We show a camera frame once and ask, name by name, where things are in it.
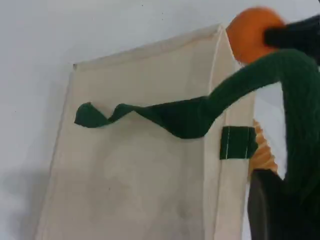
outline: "green fabric loop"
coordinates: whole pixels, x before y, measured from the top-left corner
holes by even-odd
[[[224,126],[220,140],[220,159],[250,159],[258,148],[256,131],[248,126]]]
[[[320,74],[315,61],[302,52],[285,49],[263,57],[228,77],[209,96],[147,107],[120,104],[106,119],[88,116],[87,108],[94,107],[85,103],[75,123],[101,127],[135,111],[179,138],[200,138],[232,103],[277,82],[285,109],[286,192],[300,196],[302,208],[320,221]]]

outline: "orange pleated object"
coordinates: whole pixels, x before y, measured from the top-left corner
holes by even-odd
[[[250,64],[276,51],[276,48],[265,45],[264,32],[269,27],[284,26],[282,18],[267,7],[243,11],[226,29],[234,57],[241,63]]]
[[[258,148],[249,160],[248,178],[250,178],[254,169],[270,169],[274,173],[277,173],[278,165],[275,163],[275,156],[272,155],[267,140],[263,135],[263,130],[257,121],[254,121],[254,129]]]

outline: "white wall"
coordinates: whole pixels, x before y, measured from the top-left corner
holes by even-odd
[[[253,5],[288,21],[320,12],[318,0],[1,0],[0,239],[32,239],[72,63],[227,25]]]

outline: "canvas bag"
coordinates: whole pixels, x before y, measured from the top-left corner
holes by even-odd
[[[74,124],[84,102],[109,116],[119,103],[191,99],[236,69],[219,25],[75,65],[36,239],[241,239],[248,160],[221,161],[220,138],[223,126],[252,126],[252,93],[199,139],[135,113],[104,128]]]

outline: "black handle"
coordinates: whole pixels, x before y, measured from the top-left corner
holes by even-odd
[[[320,65],[320,15],[285,27],[270,27],[264,32],[264,43],[278,49],[302,51]]]

